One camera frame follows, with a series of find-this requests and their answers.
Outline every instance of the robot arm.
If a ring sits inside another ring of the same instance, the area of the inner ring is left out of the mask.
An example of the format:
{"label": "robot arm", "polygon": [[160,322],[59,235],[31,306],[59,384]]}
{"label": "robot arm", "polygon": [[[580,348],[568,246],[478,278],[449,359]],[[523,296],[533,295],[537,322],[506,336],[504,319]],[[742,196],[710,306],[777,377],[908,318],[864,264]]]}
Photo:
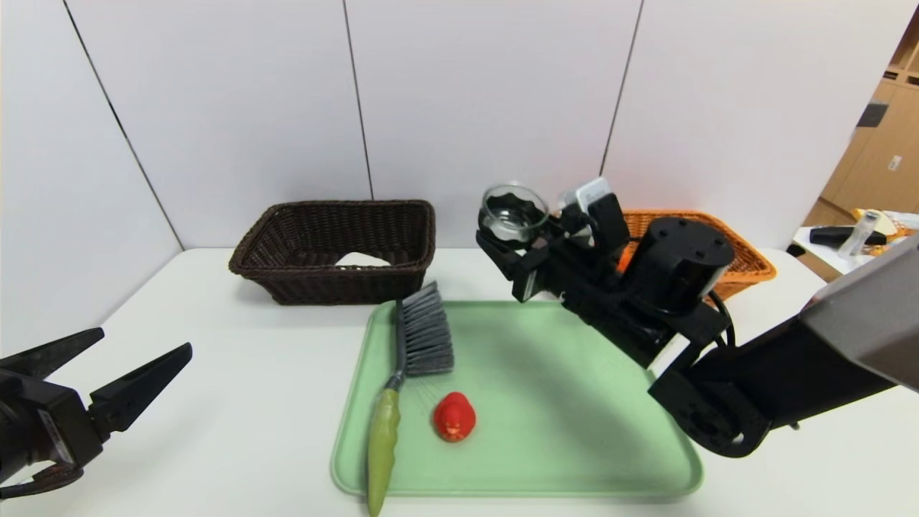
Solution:
{"label": "robot arm", "polygon": [[86,409],[72,388],[44,379],[103,337],[91,328],[0,360],[0,483],[24,466],[54,462],[33,481],[0,488],[0,500],[79,479],[111,433],[126,431],[191,360],[186,343],[97,389]]}
{"label": "robot arm", "polygon": [[[582,195],[584,189],[591,195]],[[919,236],[736,347],[727,310],[711,291],[733,261],[718,230],[668,217],[636,239],[616,196],[597,180],[566,194],[571,201],[561,213],[541,218],[530,201],[534,193],[523,190],[526,195],[486,193],[476,233],[479,246],[513,282],[515,298],[555,294],[645,368],[673,336],[686,337],[688,346],[649,393],[687,435],[716,454],[748,455],[776,427],[894,384],[919,386],[919,323],[907,314],[919,288]],[[540,219],[539,227],[519,224]],[[619,272],[630,240],[640,243]],[[720,310],[705,304],[706,296]],[[728,342],[721,338],[726,329]],[[703,354],[712,342],[719,346]]]}

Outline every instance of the green brush handle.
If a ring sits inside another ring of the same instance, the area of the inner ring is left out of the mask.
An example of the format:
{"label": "green brush handle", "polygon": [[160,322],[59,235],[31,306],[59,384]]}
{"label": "green brush handle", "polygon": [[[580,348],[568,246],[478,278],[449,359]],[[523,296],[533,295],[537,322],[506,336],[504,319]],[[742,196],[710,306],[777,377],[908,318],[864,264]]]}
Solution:
{"label": "green brush handle", "polygon": [[386,490],[390,486],[392,466],[396,463],[399,419],[399,392],[386,388],[380,393],[373,412],[367,445],[367,508],[370,517],[380,515]]}

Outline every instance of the plastic bottle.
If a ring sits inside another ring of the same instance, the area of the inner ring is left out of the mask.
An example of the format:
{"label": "plastic bottle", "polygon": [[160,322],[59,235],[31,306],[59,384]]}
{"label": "plastic bottle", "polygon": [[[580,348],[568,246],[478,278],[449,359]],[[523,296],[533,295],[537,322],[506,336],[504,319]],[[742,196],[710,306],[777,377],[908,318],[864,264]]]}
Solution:
{"label": "plastic bottle", "polygon": [[848,259],[861,253],[861,248],[865,245],[868,237],[871,236],[874,227],[878,225],[878,220],[877,212],[865,212],[858,224],[852,228],[852,235],[839,247],[839,256]]}

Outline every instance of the wooden cabinet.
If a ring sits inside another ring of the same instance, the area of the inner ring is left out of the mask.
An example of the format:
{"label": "wooden cabinet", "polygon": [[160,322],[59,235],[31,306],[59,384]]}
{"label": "wooden cabinet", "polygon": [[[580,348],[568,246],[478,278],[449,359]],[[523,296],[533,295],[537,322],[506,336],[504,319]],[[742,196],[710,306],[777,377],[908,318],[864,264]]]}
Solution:
{"label": "wooden cabinet", "polygon": [[884,78],[893,82],[919,86],[919,7],[906,27]]}
{"label": "wooden cabinet", "polygon": [[890,107],[880,126],[857,130],[823,197],[851,211],[919,210],[919,88],[884,81],[876,98]]}

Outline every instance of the white wall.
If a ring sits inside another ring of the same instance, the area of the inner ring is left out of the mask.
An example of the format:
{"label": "white wall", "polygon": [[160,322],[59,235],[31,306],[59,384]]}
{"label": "white wall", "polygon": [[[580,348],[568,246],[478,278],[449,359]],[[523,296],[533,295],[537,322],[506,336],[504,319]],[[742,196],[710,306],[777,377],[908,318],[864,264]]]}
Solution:
{"label": "white wall", "polygon": [[424,198],[474,247],[491,184],[553,206],[599,174],[639,0],[348,0],[378,199]]}
{"label": "white wall", "polygon": [[269,205],[369,199],[341,0],[69,0],[185,247]]}
{"label": "white wall", "polygon": [[61,0],[3,3],[3,354],[99,325],[179,251]]}
{"label": "white wall", "polygon": [[628,207],[786,246],[916,0],[645,0],[604,177]]}

